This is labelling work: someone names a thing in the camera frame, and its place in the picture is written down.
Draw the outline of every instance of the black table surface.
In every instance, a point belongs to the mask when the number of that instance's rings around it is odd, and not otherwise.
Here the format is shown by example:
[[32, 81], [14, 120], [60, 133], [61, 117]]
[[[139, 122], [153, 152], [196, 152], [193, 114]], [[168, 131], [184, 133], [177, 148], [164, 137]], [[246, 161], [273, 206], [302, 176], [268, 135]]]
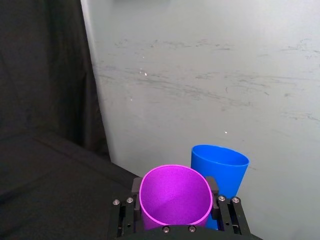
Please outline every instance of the black table surface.
[[53, 133], [0, 140], [0, 239], [105, 240], [136, 176]]

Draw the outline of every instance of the black curtain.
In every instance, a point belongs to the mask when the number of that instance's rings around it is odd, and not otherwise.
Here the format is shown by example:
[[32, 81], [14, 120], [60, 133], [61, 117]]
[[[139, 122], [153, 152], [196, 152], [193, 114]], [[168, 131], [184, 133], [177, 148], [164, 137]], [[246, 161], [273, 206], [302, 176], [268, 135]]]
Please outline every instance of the black curtain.
[[34, 131], [108, 157], [80, 0], [0, 1], [0, 139]]

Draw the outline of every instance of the dark background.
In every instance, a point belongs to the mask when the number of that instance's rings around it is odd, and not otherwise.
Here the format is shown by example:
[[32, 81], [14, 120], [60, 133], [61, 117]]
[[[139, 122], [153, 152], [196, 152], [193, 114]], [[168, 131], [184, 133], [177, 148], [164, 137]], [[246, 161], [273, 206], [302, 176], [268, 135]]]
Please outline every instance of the dark background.
[[80, 0], [0, 1], [0, 239], [105, 240], [112, 164]]
[[51, 130], [108, 155], [80, 0], [0, 1], [0, 138]]

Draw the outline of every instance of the blue cup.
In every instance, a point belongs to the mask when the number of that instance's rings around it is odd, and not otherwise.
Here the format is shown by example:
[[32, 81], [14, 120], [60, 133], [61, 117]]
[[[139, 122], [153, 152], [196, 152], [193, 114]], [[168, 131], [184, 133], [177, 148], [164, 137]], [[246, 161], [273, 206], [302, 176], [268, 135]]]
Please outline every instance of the blue cup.
[[[243, 154], [220, 146], [196, 145], [191, 152], [191, 168], [204, 177], [214, 177], [219, 194], [227, 198], [237, 195], [249, 162]], [[217, 221], [209, 217], [206, 227], [218, 229]]]

